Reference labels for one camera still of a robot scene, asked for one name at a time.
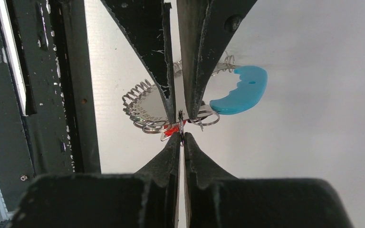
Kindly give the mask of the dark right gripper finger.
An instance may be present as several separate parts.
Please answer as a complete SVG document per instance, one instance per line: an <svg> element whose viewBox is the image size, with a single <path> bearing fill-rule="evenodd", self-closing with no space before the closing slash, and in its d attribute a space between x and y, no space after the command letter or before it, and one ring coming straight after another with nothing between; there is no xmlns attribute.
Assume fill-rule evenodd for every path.
<svg viewBox="0 0 365 228"><path fill-rule="evenodd" d="M163 0L104 0L102 3L157 86L169 122L175 123L171 4Z"/></svg>
<svg viewBox="0 0 365 228"><path fill-rule="evenodd" d="M257 0L178 0L185 104L198 116L207 83L233 35Z"/></svg>

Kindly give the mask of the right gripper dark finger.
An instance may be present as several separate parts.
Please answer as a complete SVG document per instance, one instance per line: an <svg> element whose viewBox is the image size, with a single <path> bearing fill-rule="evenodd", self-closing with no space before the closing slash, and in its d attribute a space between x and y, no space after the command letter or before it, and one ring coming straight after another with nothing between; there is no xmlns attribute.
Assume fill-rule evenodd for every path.
<svg viewBox="0 0 365 228"><path fill-rule="evenodd" d="M45 175L26 190L10 228L175 228L180 135L128 174Z"/></svg>

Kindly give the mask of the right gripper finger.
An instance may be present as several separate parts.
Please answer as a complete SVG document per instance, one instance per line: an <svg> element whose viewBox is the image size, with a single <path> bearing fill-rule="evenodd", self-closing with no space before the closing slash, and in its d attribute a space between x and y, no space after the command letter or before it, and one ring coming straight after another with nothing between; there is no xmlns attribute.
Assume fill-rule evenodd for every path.
<svg viewBox="0 0 365 228"><path fill-rule="evenodd" d="M185 206L190 228L351 228L329 182L314 178L242 179L184 136Z"/></svg>

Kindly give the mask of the red tagged key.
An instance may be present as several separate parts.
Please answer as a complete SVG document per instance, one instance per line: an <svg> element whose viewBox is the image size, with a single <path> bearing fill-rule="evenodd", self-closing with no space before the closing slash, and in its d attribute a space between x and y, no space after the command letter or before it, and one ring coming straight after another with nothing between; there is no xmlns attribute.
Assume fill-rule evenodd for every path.
<svg viewBox="0 0 365 228"><path fill-rule="evenodd" d="M160 140L162 142L168 140L173 133L177 132L177 133L180 133L180 124L175 124L173 126L171 125L168 125L168 126L163 126L163 132L161 133L161 136L160 136Z"/></svg>

